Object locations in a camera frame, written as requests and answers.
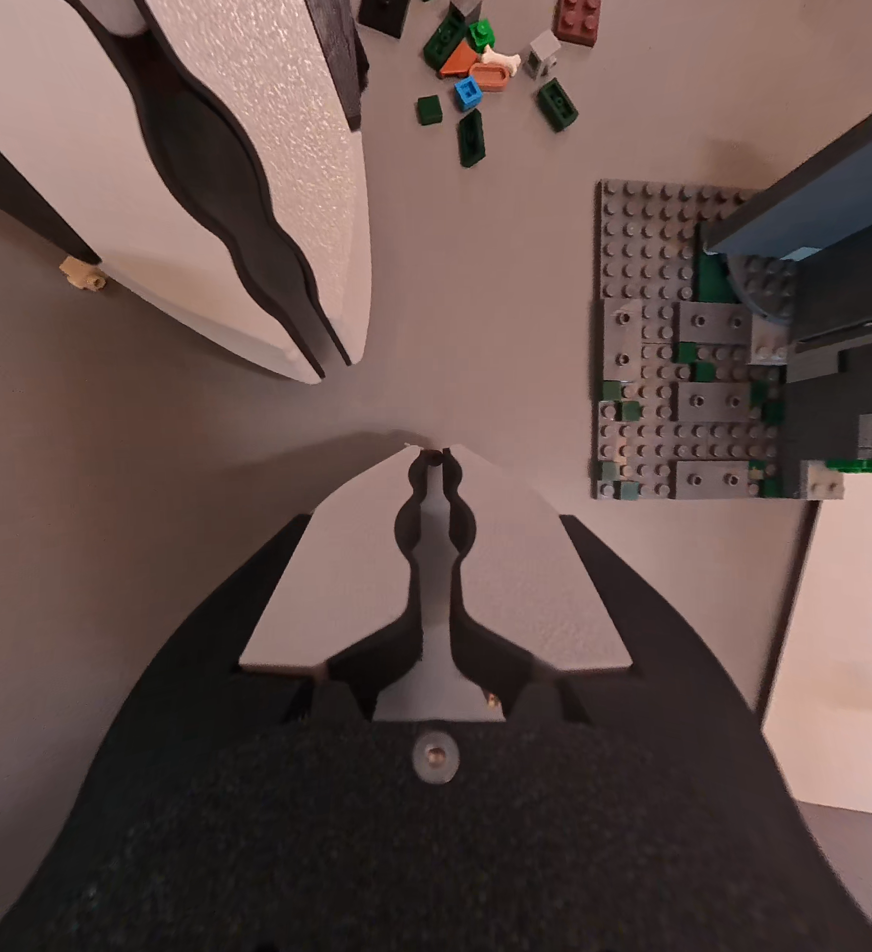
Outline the dark green studded toy brick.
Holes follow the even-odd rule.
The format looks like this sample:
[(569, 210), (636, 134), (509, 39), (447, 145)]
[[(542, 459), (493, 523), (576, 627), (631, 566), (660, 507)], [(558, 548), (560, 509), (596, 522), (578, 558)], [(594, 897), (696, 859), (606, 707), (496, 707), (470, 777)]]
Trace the dark green studded toy brick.
[(423, 46), (422, 54), (426, 65), (438, 72), (449, 60), (456, 48), (466, 40), (468, 24), (465, 15), (453, 4)]

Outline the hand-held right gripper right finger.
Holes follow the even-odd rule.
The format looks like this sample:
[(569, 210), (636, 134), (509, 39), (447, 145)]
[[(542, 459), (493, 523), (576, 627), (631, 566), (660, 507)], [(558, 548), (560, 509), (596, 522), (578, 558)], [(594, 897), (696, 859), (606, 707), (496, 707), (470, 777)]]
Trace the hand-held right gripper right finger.
[(632, 658), (556, 509), (465, 446), (442, 451), (454, 665), (506, 718), (525, 686)]

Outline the small tan toy piece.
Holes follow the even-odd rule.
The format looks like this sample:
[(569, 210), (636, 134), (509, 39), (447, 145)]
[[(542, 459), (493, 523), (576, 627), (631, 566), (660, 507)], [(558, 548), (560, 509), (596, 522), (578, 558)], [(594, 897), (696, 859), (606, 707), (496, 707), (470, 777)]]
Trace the small tan toy piece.
[(59, 269), (74, 288), (82, 291), (99, 292), (108, 283), (108, 277), (101, 268), (73, 256), (66, 256)]

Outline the light grey toy piece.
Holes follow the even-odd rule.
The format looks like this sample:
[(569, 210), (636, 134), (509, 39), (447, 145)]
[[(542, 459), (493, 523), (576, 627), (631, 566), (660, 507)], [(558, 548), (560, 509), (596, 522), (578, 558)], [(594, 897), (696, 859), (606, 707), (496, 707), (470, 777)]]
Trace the light grey toy piece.
[(525, 50), (523, 67), (532, 80), (543, 80), (557, 65), (561, 42), (551, 30), (537, 35)]

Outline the red brown toy brick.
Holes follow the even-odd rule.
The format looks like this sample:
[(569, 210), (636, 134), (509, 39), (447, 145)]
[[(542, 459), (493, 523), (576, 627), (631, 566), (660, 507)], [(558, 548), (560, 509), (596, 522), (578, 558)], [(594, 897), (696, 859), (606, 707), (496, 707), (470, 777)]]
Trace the red brown toy brick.
[(598, 38), (602, 1), (557, 1), (552, 32), (563, 43), (593, 48)]

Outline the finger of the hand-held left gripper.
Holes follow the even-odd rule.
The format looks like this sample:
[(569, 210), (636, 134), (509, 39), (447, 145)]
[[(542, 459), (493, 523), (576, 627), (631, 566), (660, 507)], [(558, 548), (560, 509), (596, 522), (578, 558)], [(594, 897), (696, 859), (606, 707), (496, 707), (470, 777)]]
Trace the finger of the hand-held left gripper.
[(65, 2), (0, 2), (0, 151), (109, 278), (251, 363), (320, 382), (305, 345), (252, 299), (224, 242), (172, 195), (125, 81)]
[(112, 32), (149, 28), (212, 94), (263, 170), (264, 209), (299, 247), (345, 363), (364, 355), (371, 236), (347, 2), (113, 2)]

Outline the grey toy brick building model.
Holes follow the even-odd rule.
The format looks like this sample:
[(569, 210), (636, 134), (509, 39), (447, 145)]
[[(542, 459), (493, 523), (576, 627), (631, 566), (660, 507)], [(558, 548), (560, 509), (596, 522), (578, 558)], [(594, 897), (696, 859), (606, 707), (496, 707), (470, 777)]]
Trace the grey toy brick building model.
[(595, 497), (823, 501), (872, 473), (872, 113), (759, 192), (595, 197)]

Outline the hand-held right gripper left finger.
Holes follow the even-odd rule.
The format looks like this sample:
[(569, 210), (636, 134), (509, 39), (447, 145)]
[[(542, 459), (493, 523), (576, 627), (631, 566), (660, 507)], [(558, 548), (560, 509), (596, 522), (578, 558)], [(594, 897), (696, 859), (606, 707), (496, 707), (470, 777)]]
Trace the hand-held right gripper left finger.
[(317, 506), (241, 670), (347, 684), (372, 719), (381, 693), (423, 653), (414, 548), (426, 495), (427, 453), (408, 445)]

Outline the white paper sheet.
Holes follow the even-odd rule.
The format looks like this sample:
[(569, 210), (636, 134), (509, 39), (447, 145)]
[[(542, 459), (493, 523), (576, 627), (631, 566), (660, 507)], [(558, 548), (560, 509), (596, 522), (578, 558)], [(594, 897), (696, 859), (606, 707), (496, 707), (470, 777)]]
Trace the white paper sheet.
[(872, 814), (872, 474), (820, 504), (763, 735), (796, 800)]

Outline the black toy brick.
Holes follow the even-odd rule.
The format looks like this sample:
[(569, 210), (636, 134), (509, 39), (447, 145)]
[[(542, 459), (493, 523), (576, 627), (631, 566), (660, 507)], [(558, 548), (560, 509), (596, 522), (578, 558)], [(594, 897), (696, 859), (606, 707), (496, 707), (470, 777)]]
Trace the black toy brick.
[(360, 2), (358, 23), (371, 30), (399, 40), (405, 29), (410, 1), (372, 1)]

